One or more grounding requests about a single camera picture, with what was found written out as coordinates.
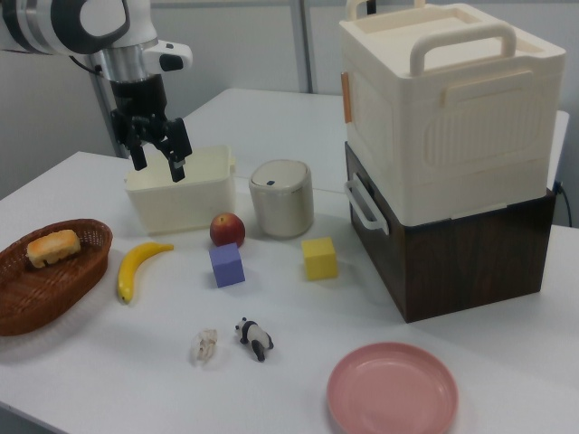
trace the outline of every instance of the pink plate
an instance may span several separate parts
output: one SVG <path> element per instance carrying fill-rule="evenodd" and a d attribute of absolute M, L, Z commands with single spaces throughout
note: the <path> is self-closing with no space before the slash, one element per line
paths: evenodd
<path fill-rule="evenodd" d="M 363 346 L 344 357 L 327 383 L 327 402 L 348 434 L 442 434 L 459 393 L 432 354 L 408 344 Z"/>

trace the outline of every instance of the cylinder lid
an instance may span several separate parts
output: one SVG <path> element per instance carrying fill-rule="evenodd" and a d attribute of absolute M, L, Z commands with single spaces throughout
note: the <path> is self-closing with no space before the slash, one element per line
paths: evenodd
<path fill-rule="evenodd" d="M 300 187 L 308 178 L 305 163 L 293 160 L 273 160 L 261 165 L 252 175 L 252 183 L 259 187 L 286 190 Z"/>

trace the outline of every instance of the black cable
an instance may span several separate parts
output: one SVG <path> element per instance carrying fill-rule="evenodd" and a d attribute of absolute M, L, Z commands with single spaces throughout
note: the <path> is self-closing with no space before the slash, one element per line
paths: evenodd
<path fill-rule="evenodd" d="M 571 220 L 571 206 L 569 205 L 569 199 L 567 198 L 567 193 L 565 193 L 565 189 L 563 188 L 562 185 L 559 185 L 559 190 L 561 190 L 561 193 L 563 194 L 563 197 L 565 198 L 565 204 L 567 205 L 567 216 L 569 217 L 569 227 L 573 228 L 573 222 Z"/>
<path fill-rule="evenodd" d="M 80 66 L 80 67 L 83 68 L 86 72 L 90 72 L 91 74 L 94 74 L 94 75 L 100 77 L 100 71 L 98 71 L 98 70 L 92 70 L 91 68 L 87 68 L 87 67 L 84 66 L 82 63 L 80 63 L 79 61 L 77 61 L 74 56 L 69 56 L 69 57 L 71 58 L 71 60 L 72 60 L 77 66 Z"/>
<path fill-rule="evenodd" d="M 567 193 L 563 188 L 563 183 L 560 181 L 555 181 L 553 185 L 553 193 L 555 194 L 562 194 L 565 198 L 565 205 L 567 205 L 567 218 L 569 219 L 569 227 L 573 228 L 573 221 L 571 220 L 571 204 L 569 203 L 569 198 L 567 197 Z"/>

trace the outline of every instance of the brown woven basket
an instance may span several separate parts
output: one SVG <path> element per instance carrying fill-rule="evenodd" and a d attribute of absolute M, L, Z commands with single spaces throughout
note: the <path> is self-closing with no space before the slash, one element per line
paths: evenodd
<path fill-rule="evenodd" d="M 36 269 L 26 257 L 31 241 L 71 229 L 81 251 Z M 32 332 L 50 323 L 79 301 L 107 270 L 112 232 L 96 220 L 58 222 L 29 233 L 0 253 L 0 335 Z"/>

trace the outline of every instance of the yellow cube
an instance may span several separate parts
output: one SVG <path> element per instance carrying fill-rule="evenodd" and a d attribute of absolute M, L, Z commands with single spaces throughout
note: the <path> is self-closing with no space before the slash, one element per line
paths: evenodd
<path fill-rule="evenodd" d="M 337 260 L 330 237 L 301 242 L 308 280 L 337 277 Z"/>

